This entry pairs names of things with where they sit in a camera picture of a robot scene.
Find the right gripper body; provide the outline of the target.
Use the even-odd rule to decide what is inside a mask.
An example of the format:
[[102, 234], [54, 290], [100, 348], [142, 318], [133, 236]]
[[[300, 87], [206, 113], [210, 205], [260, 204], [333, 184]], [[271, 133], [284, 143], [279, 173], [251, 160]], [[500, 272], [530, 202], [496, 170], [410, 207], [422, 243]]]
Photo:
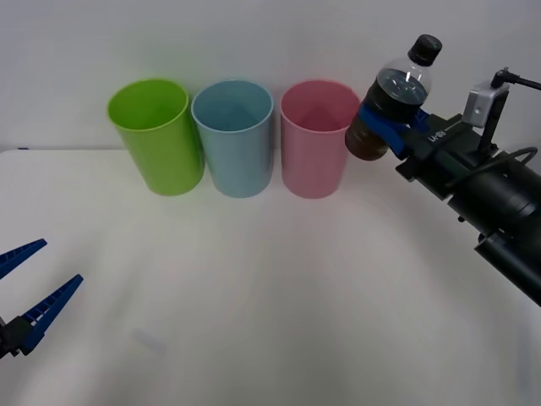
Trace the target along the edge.
[[492, 161], [496, 144], [481, 146], [482, 136], [460, 115], [448, 120], [431, 115], [426, 124], [422, 131], [411, 129], [403, 135], [409, 155], [396, 170], [407, 181], [419, 181], [441, 200], [504, 198], [501, 170], [479, 170]]

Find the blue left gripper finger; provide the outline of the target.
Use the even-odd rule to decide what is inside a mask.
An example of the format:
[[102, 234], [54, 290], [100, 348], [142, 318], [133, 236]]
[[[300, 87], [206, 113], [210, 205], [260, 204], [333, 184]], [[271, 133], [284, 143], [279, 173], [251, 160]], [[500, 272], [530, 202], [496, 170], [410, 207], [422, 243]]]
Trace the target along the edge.
[[0, 255], [0, 279], [6, 277], [10, 272], [46, 245], [47, 241], [45, 239], [38, 239], [16, 249], [2, 253]]
[[81, 275], [75, 275], [23, 315], [12, 319], [8, 323], [8, 353], [30, 354], [83, 281]]

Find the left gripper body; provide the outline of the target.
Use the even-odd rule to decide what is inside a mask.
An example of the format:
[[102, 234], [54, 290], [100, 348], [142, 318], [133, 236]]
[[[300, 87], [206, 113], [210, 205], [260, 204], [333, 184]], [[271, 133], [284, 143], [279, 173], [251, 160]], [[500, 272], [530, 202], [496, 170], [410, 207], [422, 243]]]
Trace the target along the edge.
[[10, 354], [14, 350], [14, 346], [11, 338], [12, 322], [6, 322], [1, 319], [0, 326], [0, 358], [2, 359], [7, 354]]

